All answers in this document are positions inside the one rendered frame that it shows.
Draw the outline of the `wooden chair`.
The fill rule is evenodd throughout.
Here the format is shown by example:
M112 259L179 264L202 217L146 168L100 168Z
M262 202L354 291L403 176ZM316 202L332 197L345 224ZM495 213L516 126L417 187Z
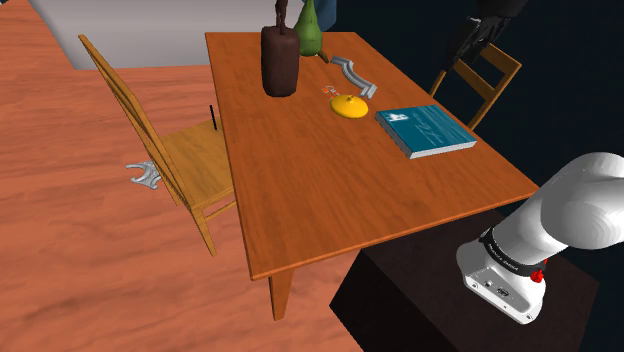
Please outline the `wooden chair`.
M174 202L191 214L211 255L216 254L207 222L234 207L234 200L204 211L234 194L221 120L158 135L139 100L89 39L78 36L128 117Z
M462 59L458 59L451 67L452 70L456 71L457 74L484 99L483 105L467 124L467 127L471 130L474 130L475 127L481 122L494 102L499 98L502 91L507 87L509 82L522 67L522 64L519 61L500 50L494 44L488 44L480 52L480 56L503 73L503 77L495 87L492 87L489 83L487 83Z

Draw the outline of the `teal book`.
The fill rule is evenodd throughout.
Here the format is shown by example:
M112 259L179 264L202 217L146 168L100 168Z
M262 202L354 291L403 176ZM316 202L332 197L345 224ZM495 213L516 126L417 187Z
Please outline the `teal book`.
M437 105L378 111L375 119L409 159L467 149L477 142Z

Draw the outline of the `blue object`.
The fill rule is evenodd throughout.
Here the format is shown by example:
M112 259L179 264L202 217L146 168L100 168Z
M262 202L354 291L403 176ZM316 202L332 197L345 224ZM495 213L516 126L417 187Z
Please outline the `blue object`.
M337 0L314 0L319 28L330 29L337 21Z

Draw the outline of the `yellow round lid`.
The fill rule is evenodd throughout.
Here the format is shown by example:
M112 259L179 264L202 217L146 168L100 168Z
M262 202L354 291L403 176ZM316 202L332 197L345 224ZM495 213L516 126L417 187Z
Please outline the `yellow round lid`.
M337 115L349 119L362 118L369 111L367 103L354 95L334 96L330 101L330 108Z

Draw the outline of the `green pear-shaped vase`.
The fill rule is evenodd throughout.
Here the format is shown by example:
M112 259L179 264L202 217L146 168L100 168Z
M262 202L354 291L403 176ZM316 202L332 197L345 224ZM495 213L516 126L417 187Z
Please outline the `green pear-shaped vase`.
M305 1L294 30L299 37L301 56L318 56L325 63L329 62L327 54L322 50L322 31L318 24L314 0Z

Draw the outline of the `dark brown vase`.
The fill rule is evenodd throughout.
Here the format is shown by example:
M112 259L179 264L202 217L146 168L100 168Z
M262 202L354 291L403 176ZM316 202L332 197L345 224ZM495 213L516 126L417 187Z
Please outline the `dark brown vase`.
M261 30L261 75L265 93L287 97L297 88L300 40L286 25L288 0L276 0L276 21Z

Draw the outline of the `wooden table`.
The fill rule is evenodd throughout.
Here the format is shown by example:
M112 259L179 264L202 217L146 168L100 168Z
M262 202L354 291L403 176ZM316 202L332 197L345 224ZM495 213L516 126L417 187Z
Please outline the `wooden table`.
M484 141L409 159L372 115L337 116L327 88L353 90L337 65L302 58L295 93L272 98L257 33L209 32L206 43L249 273L268 280L275 319L299 267L535 192Z

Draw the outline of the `dark robot stand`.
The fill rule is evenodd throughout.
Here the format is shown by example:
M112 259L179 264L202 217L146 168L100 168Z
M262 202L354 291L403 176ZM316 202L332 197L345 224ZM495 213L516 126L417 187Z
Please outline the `dark robot stand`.
M562 256L544 306L520 325L470 292L457 248L501 220L491 210L361 250L330 307L364 352L590 352L599 284Z

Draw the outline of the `grey curved metal piece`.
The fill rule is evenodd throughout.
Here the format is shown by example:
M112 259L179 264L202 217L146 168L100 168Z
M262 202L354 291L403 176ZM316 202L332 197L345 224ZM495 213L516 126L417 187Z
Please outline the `grey curved metal piece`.
M126 169L136 168L141 169L143 174L136 178L132 177L130 179L131 182L135 184L144 185L152 190L156 190L158 188L157 182L161 180L161 176L155 166L155 164L151 161L144 161L135 164L127 164L125 166Z

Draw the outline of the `grey curved bracket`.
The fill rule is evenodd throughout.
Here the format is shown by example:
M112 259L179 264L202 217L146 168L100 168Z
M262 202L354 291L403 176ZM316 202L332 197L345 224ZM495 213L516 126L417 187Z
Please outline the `grey curved bracket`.
M360 97L366 97L367 99L371 99L374 96L377 90L377 86L363 79L355 72L354 63L352 60L339 56L333 56L330 59L330 62L332 64L339 65L345 78L360 89Z

